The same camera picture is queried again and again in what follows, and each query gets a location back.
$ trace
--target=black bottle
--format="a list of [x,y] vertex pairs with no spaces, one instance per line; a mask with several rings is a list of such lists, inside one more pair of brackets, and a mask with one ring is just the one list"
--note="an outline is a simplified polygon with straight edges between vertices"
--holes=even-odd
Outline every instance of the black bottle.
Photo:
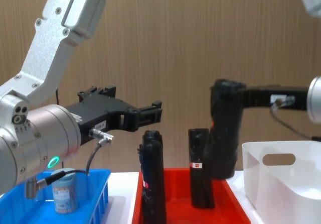
[[159,131],[146,131],[138,149],[143,175],[142,211],[146,224],[165,224],[163,140]]
[[197,208],[215,206],[211,177],[206,176],[203,169],[203,151],[208,138],[208,129],[189,130],[191,198],[192,206]]

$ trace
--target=wooden wall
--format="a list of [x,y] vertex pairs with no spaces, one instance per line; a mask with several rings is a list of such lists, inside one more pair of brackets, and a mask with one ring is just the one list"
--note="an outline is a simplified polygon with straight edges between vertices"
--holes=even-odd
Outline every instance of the wooden wall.
[[[0,0],[1,83],[20,68],[45,1]],[[113,132],[113,145],[101,149],[92,166],[138,170],[136,148],[147,129],[162,133],[166,167],[187,166],[187,130],[210,125],[215,79],[308,86],[321,73],[320,25],[300,0],[107,0],[97,34],[75,50],[59,87],[60,104],[76,102],[77,92],[92,85],[116,85],[117,98],[139,107],[162,100],[160,124]],[[308,134],[320,130],[306,113],[278,114]],[[245,111],[240,143],[296,139],[267,109]],[[95,144],[66,165],[85,167]]]

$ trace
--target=black cylinder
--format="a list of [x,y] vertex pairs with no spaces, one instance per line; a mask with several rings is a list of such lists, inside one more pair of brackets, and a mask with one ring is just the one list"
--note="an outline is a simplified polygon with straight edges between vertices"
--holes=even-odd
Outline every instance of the black cylinder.
[[146,131],[139,146],[143,175],[142,211],[146,224],[165,224],[163,140],[158,131]]
[[197,208],[214,207],[212,181],[203,170],[203,150],[208,138],[208,129],[189,130],[191,199]]
[[204,170],[213,179],[234,175],[243,114],[240,90],[245,88],[245,84],[229,80],[217,80],[211,88],[213,124],[204,149]]

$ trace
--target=white table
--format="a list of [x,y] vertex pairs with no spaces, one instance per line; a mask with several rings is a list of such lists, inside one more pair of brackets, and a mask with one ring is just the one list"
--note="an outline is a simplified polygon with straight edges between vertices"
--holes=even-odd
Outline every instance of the white table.
[[[244,191],[243,171],[236,171],[228,181],[234,195],[240,202],[252,224],[264,224],[249,202]],[[112,173],[108,180],[109,204],[106,224],[130,224],[132,221],[138,183],[138,172]]]

